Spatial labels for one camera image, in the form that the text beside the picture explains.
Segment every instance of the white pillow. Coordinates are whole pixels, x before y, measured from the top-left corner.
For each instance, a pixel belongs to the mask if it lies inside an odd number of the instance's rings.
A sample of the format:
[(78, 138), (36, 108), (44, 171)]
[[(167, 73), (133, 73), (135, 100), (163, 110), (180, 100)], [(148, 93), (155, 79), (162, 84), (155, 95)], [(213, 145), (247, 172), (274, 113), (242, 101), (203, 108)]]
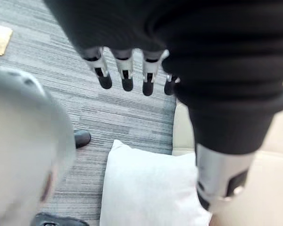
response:
[(115, 140), (106, 167), (100, 226), (208, 226), (196, 193), (195, 154), (171, 156)]

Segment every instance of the black sleeve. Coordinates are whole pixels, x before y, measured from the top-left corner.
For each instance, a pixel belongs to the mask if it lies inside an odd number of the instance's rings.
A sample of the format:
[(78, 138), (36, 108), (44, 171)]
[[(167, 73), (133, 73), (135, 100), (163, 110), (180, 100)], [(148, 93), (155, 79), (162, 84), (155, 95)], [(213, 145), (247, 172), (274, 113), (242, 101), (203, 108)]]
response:
[(74, 47), (167, 48), (197, 143), (250, 153), (283, 109), (283, 0), (45, 0)]
[(224, 153), (257, 150), (283, 110), (283, 0), (182, 1), (152, 20), (170, 51), (197, 143)]

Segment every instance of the white robot part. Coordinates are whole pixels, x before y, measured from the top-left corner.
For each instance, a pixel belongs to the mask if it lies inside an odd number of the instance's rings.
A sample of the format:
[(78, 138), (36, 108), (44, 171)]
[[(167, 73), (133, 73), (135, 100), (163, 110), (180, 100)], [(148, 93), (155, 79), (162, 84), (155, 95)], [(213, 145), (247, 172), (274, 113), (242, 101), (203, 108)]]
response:
[(159, 65), (160, 65), (160, 60), (156, 62), (147, 62), (145, 59), (143, 60), (142, 74), (143, 74), (144, 82), (151, 82), (151, 83), (155, 82)]
[(255, 152), (225, 154), (197, 144), (197, 192), (207, 211), (220, 211), (244, 190)]
[(102, 54), (102, 52), (101, 52), (101, 56), (98, 60), (95, 60), (95, 61), (86, 60), (86, 63), (89, 66), (90, 70), (93, 71), (98, 78), (101, 77), (101, 76), (108, 77), (108, 75), (109, 75), (108, 67), (107, 67), (105, 57)]
[(122, 79), (132, 79), (133, 76), (133, 56), (131, 56), (129, 59), (123, 60), (123, 59), (115, 59), (117, 64), (117, 70), (121, 76)]
[(0, 70), (0, 226), (30, 225), (74, 160), (65, 109), (32, 75)]

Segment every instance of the floor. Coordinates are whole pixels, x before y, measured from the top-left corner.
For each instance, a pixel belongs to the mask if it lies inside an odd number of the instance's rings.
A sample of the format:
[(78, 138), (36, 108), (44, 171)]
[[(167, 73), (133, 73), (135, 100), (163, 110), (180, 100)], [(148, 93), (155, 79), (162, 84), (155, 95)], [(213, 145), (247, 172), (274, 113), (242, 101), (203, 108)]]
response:
[(74, 127), (92, 134), (91, 144), (78, 150), (75, 166), (44, 210), (96, 226), (113, 139), (171, 153), (175, 98), (164, 94), (166, 75), (160, 69), (153, 95), (143, 96), (142, 57), (135, 52), (134, 89), (125, 92), (114, 59), (105, 51), (113, 87), (102, 89), (41, 0), (0, 0), (0, 24), (14, 30), (0, 65), (34, 74), (66, 107)]

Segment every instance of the black shoe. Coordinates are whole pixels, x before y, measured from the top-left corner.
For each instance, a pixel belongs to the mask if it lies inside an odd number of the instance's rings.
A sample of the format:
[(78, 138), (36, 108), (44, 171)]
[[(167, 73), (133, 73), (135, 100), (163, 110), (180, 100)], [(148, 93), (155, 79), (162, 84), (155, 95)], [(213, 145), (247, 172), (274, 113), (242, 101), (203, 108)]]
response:
[(85, 221), (75, 218), (62, 218), (48, 213), (38, 213), (31, 226), (89, 226)]
[(84, 147), (91, 141), (91, 135), (88, 131), (82, 129), (76, 129), (75, 135), (75, 146), (76, 148)]

